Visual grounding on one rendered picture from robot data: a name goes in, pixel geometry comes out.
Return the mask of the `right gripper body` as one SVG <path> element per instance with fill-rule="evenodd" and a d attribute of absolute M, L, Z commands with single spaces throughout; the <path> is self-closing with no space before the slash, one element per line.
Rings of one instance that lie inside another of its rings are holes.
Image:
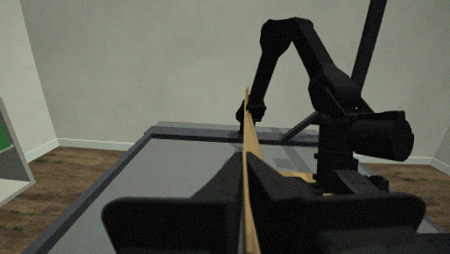
<path fill-rule="evenodd" d="M 293 183 L 303 187 L 314 195 L 333 194 L 333 191 L 327 191 L 322 188 L 324 174 L 326 173 L 332 162 L 339 162 L 340 168 L 348 168 L 349 163 L 357 163 L 358 159 L 353 158 L 352 152 L 328 152 L 318 149 L 318 153 L 314 153 L 314 159 L 317 159 L 317 173 L 313 173 L 313 179 L 316 182 L 307 182 L 300 177 L 286 177 Z"/>

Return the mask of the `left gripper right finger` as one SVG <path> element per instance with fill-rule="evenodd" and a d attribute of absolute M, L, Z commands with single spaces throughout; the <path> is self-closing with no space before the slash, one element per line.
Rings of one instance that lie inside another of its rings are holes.
<path fill-rule="evenodd" d="M 426 206 L 414 194 L 314 195 L 246 152 L 250 209 L 261 254 L 308 254 L 320 231 L 411 226 Z"/>

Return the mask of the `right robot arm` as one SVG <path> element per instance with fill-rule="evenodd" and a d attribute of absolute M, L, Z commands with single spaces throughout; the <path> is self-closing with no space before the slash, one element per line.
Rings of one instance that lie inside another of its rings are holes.
<path fill-rule="evenodd" d="M 320 126 L 318 149 L 354 151 L 359 155 L 399 162 L 407 160 L 413 148 L 414 134 L 405 120 L 405 112 L 375 113 L 362 99 L 358 86 L 333 63 L 313 22 L 305 18 L 269 19 L 262 26 L 262 55 L 246 105 L 254 127 L 266 111 L 264 96 L 278 58 L 291 42 L 309 75 L 312 106 L 320 112 L 310 122 Z M 359 174 L 357 168 L 357 163 L 340 168 L 339 162 L 332 162 L 324 175 L 322 188 L 332 190 L 334 194 L 389 192 L 389 181 L 382 175 L 368 177 Z"/>

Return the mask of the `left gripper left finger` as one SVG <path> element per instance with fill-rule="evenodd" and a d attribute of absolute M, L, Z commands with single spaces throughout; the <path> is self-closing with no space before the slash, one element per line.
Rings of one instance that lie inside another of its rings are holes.
<path fill-rule="evenodd" d="M 238 254 L 243 154 L 235 152 L 190 198 L 122 197 L 104 206 L 102 223 L 122 247 Z"/>

